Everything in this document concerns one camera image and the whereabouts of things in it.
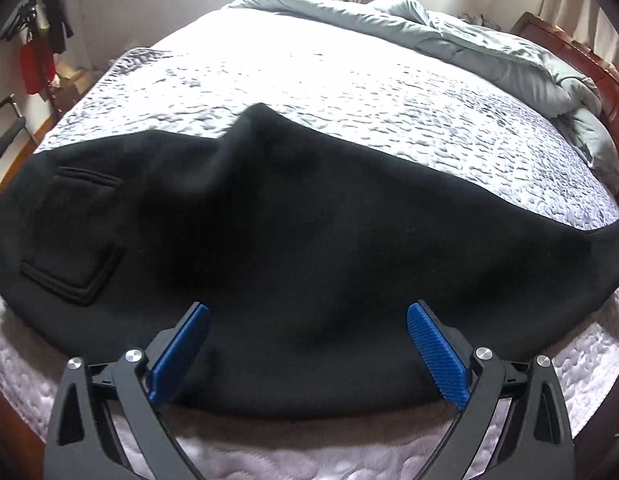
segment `pocket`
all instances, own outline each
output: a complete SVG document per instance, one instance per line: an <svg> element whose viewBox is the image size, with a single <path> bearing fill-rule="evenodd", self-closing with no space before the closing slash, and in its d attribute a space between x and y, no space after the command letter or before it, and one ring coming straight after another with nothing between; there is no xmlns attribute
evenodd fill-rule
<svg viewBox="0 0 619 480"><path fill-rule="evenodd" d="M118 265L119 178L58 168L32 218L20 272L72 303L91 304Z"/></svg>

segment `black garment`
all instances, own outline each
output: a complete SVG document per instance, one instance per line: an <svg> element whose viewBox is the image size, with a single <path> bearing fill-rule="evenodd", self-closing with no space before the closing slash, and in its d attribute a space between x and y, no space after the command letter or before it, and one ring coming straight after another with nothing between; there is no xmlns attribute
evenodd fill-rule
<svg viewBox="0 0 619 480"><path fill-rule="evenodd" d="M47 20L49 22L49 30L47 33L49 44L56 54L62 54L67 50L65 46L65 35L67 35L68 38L74 35L74 31L71 29L71 25L69 25L67 5L65 4L65 0L42 1L45 4Z"/></svg>
<svg viewBox="0 0 619 480"><path fill-rule="evenodd" d="M211 333L180 402L216 412L429 402L414 301L520 360L618 286L619 220L574 229L264 105L217 140L151 131L39 153L0 197L0 293L19 316L97 363L202 301Z"/></svg>

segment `light green comforter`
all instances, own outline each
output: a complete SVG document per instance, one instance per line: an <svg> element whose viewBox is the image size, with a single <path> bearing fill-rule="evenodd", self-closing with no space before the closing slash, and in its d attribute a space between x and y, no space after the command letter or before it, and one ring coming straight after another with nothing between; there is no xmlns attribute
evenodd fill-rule
<svg viewBox="0 0 619 480"><path fill-rule="evenodd" d="M310 18L382 38L480 75L551 120L599 179L618 191L618 155L609 132L597 119L601 99L595 83L531 41L428 11L415 0L377 0L366 5L338 0L236 0L225 8Z"/></svg>

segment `chair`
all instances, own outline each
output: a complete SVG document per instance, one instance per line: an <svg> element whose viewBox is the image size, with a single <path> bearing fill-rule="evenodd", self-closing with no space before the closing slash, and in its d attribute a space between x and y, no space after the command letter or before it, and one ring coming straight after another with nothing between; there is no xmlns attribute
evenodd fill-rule
<svg viewBox="0 0 619 480"><path fill-rule="evenodd" d="M11 105L14 108L14 113L16 114L16 120L12 123L12 125L9 128L7 128L7 131L3 135L0 136L0 159L4 155L4 152L7 151L7 148L9 148L9 145L12 142L14 142L14 139L22 130L24 130L27 133L27 135L30 136L30 139L33 141L33 143L36 146L38 146L38 142L36 141L36 138L27 129L26 120L20 113L18 105L16 104L16 101L14 100L13 94L10 95L9 97L6 97L2 101L0 101L0 110L6 105Z"/></svg>

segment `quilted bedspread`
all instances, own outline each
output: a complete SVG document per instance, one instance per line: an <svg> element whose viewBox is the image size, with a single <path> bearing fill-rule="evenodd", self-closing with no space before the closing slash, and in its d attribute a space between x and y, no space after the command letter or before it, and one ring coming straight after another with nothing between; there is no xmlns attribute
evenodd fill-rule
<svg viewBox="0 0 619 480"><path fill-rule="evenodd" d="M148 128L216 137L256 102L577 228L619 217L605 186L550 122L491 83L379 38L253 9L212 12L153 50L128 52L39 149ZM547 352L578 434L619 374L619 289ZM66 358L0 298L0 389L43 438ZM501 401L468 476L485 468L506 408ZM164 418L210 480L389 480L413 478L454 415L441 401L308 422L178 407ZM124 419L115 420L134 468L150 477Z"/></svg>

